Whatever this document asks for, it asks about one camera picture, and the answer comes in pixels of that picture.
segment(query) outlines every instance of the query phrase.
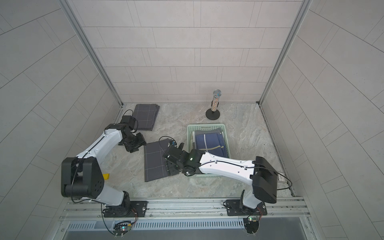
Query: gray cloth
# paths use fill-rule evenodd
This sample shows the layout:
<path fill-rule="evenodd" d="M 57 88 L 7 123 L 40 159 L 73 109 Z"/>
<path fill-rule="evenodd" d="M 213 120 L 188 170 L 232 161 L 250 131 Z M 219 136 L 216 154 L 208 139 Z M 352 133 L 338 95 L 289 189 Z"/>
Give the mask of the gray cloth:
<path fill-rule="evenodd" d="M 165 150 L 168 149 L 170 139 L 159 142 L 147 143 L 144 146 L 144 181 L 149 182 L 163 177 L 168 177 L 166 162 L 163 158 Z"/>
<path fill-rule="evenodd" d="M 159 109 L 160 106 L 157 104 L 136 104 L 133 117 L 138 122 L 137 129 L 152 131 Z"/>

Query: cable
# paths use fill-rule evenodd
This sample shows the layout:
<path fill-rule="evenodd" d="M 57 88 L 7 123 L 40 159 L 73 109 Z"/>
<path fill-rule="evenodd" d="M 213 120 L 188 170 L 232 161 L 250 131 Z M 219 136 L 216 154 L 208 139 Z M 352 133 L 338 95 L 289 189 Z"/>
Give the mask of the cable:
<path fill-rule="evenodd" d="M 125 113 L 128 112 L 129 110 L 132 111 L 132 109 L 128 109 L 127 111 L 125 111 Z M 125 113 L 123 113 L 123 116 L 125 115 Z M 133 116 L 133 111 L 132 111 L 132 116 Z"/>
<path fill-rule="evenodd" d="M 161 139 L 162 137 L 169 137 L 169 138 L 171 138 L 173 141 L 175 141 L 175 144 L 176 144 L 176 146 L 177 146 L 177 142 L 176 142 L 175 139 L 173 139 L 173 137 L 170 137 L 170 136 L 161 136 L 161 137 L 159 138 L 159 140 L 158 140 L 161 151 L 165 152 L 164 149 L 161 147 L 161 144 L 160 144 L 160 139 Z"/>
<path fill-rule="evenodd" d="M 214 163 L 214 162 L 224 162 L 224 161 L 205 162 L 205 163 L 201 164 L 200 167 L 203 166 L 203 165 L 206 165 L 208 163 Z M 291 184 L 288 185 L 288 187 L 280 188 L 280 189 L 277 189 L 277 190 L 284 190 L 284 189 L 288 189 L 288 188 L 292 187 L 292 181 L 289 178 L 287 178 L 286 176 L 284 176 L 283 174 L 281 174 L 279 172 L 273 171 L 273 170 L 268 169 L 266 167 L 244 167 L 244 166 L 241 166 L 241 165 L 238 165 L 238 164 L 235 164 L 235 163 L 231 163 L 231 162 L 224 162 L 224 163 L 235 165 L 235 166 L 242 167 L 242 168 L 261 168 L 261 169 L 266 169 L 266 170 L 272 171 L 272 172 L 274 172 L 276 174 L 279 174 L 279 175 L 283 176 L 284 178 L 286 178 L 291 183 Z"/>
<path fill-rule="evenodd" d="M 100 210 L 101 210 L 101 217 L 103 218 L 103 222 L 104 222 L 105 228 L 106 228 L 112 235 L 117 236 L 117 235 L 113 234 L 113 232 L 111 232 L 111 231 L 109 230 L 109 228 L 107 227 L 107 225 L 105 224 L 104 217 L 103 217 L 103 204 L 100 204 Z"/>

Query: black cable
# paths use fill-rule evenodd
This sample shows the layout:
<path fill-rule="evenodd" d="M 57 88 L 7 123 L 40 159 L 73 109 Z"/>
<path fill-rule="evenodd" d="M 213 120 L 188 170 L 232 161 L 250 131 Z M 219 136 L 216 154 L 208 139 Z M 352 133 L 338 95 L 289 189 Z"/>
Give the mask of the black cable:
<path fill-rule="evenodd" d="M 100 204 L 100 210 L 101 210 L 101 217 L 103 218 L 103 222 L 104 222 L 104 225 L 105 225 L 105 228 L 114 236 L 116 236 L 115 234 L 113 234 L 113 232 L 111 232 L 109 230 L 109 228 L 107 227 L 107 225 L 105 224 L 105 221 L 104 221 L 104 217 L 103 217 L 103 204 Z"/>
<path fill-rule="evenodd" d="M 128 112 L 129 110 L 132 111 L 132 109 L 128 109 L 127 111 L 125 111 L 125 113 Z M 123 116 L 125 115 L 125 113 L 123 113 Z M 133 111 L 132 111 L 132 116 L 133 116 Z"/>
<path fill-rule="evenodd" d="M 214 163 L 214 162 L 224 162 L 224 161 L 205 162 L 205 163 L 201 164 L 200 167 L 203 166 L 203 165 L 205 165 L 205 164 L 208 164 L 208 163 Z M 235 166 L 238 166 L 238 167 L 243 167 L 243 168 L 261 168 L 261 169 L 266 169 L 266 170 L 272 171 L 272 172 L 274 172 L 274 173 L 276 173 L 276 174 L 279 174 L 279 175 L 283 176 L 284 178 L 286 178 L 286 179 L 291 183 L 291 184 L 288 185 L 288 187 L 286 187 L 286 188 L 280 188 L 280 189 L 277 189 L 277 190 L 284 190 L 284 189 L 288 189 L 288 188 L 292 187 L 292 181 L 291 181 L 289 178 L 287 178 L 286 176 L 284 176 L 283 174 L 281 174 L 281 173 L 279 173 L 279 172 L 273 171 L 273 170 L 268 169 L 268 168 L 266 168 L 266 167 L 244 167 L 244 166 L 241 166 L 241 165 L 238 165 L 238 164 L 234 164 L 234 163 L 231 163 L 231 162 L 224 162 L 224 163 L 231 164 L 231 165 L 235 165 Z"/>

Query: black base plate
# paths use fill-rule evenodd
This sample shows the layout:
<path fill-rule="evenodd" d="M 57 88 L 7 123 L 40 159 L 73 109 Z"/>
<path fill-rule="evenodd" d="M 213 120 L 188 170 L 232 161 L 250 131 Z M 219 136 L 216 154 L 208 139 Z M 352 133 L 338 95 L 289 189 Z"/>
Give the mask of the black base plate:
<path fill-rule="evenodd" d="M 147 211 L 147 201 L 131 201 L 131 206 L 135 208 L 138 217 L 144 217 L 145 212 Z M 133 212 L 131 212 L 127 217 L 134 217 Z"/>
<path fill-rule="evenodd" d="M 209 120 L 216 120 L 220 117 L 220 112 L 218 110 L 212 112 L 211 109 L 208 109 L 206 112 L 205 112 L 205 116 L 209 119 Z"/>
<path fill-rule="evenodd" d="M 226 204 L 228 206 L 232 207 L 230 209 L 227 208 L 227 215 L 228 216 L 245 216 L 241 209 L 240 209 L 240 199 L 228 199 L 226 200 Z M 257 205 L 257 207 L 262 211 L 263 216 L 267 215 L 267 211 L 265 208 L 263 208 L 263 205 L 265 206 L 264 202 L 261 202 Z M 260 213 L 258 210 L 256 210 L 252 216 L 260 216 Z"/>

